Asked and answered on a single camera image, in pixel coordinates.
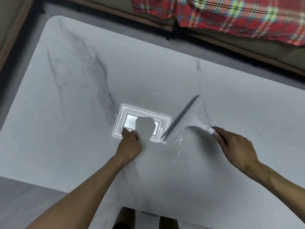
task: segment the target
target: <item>hand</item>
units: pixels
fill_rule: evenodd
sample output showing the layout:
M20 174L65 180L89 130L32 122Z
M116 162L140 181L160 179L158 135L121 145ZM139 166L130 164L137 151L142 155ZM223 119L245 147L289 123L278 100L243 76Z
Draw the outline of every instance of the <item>hand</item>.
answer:
M228 132L223 128L213 127L219 134L213 134L216 141L220 144L224 155L229 162L247 176L252 176L250 170L260 164L252 142L241 135Z
M134 131L129 132L126 128L122 131L123 139L119 143L115 156L127 165L138 156L142 150L142 146L138 143L139 137Z

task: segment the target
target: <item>person's right hand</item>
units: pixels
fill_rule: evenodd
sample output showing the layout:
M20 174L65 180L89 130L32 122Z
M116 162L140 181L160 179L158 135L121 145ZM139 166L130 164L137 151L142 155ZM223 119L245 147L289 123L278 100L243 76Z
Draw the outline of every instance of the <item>person's right hand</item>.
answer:
M213 134L213 136L220 144L229 162L241 172L250 176L249 169L260 164L252 142L241 135L228 132L223 128L213 127L213 129L219 134Z

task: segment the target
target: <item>forearm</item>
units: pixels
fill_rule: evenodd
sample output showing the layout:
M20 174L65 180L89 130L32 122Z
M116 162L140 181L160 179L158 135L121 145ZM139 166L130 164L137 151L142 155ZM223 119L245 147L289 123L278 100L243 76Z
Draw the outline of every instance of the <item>forearm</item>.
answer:
M248 176L278 197L305 223L305 189L262 163L248 170Z
M123 168L112 157L100 170L39 216L27 229L87 229L105 193Z

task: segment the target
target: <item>leg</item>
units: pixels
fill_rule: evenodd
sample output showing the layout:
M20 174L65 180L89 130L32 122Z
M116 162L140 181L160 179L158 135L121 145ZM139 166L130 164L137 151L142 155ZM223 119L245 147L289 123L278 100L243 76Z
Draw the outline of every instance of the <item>leg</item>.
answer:
M130 229L135 229L135 210L122 207L118 216L116 217L114 225L118 223L125 223Z
M161 216L159 221L159 229L179 229L178 221Z

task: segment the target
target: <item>person's left hand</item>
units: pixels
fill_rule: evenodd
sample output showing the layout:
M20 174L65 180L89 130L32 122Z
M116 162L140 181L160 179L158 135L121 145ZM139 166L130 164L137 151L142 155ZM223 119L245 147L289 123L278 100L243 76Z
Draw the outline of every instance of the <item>person's left hand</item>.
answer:
M134 131L129 132L123 128L122 136L123 139L119 143L115 156L121 159L125 166L138 156L142 146L138 143L139 137Z

